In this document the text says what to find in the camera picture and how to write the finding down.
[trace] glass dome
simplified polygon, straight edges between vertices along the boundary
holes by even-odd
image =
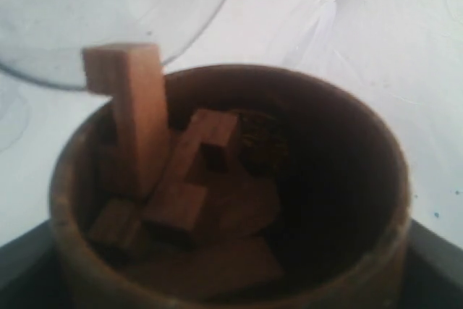
[[[0,0],[0,70],[48,87],[82,90],[80,50],[154,42],[164,64],[180,55],[224,0]]]

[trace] wooden bowl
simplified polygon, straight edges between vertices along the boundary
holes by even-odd
[[[166,77],[171,127],[194,110],[252,109],[279,118],[292,163],[279,178],[286,232],[271,247],[289,269],[278,286],[236,300],[189,302],[118,274],[84,235],[107,197],[93,160],[104,106],[76,131],[51,183],[51,225],[78,308],[393,308],[399,294],[410,196],[394,136],[364,104],[284,69],[225,65]]]

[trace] dark surface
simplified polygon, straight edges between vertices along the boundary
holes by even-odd
[[[399,309],[457,309],[462,306],[463,292],[409,250]],[[19,279],[0,292],[0,308],[71,308],[56,253],[50,252],[28,279]]]

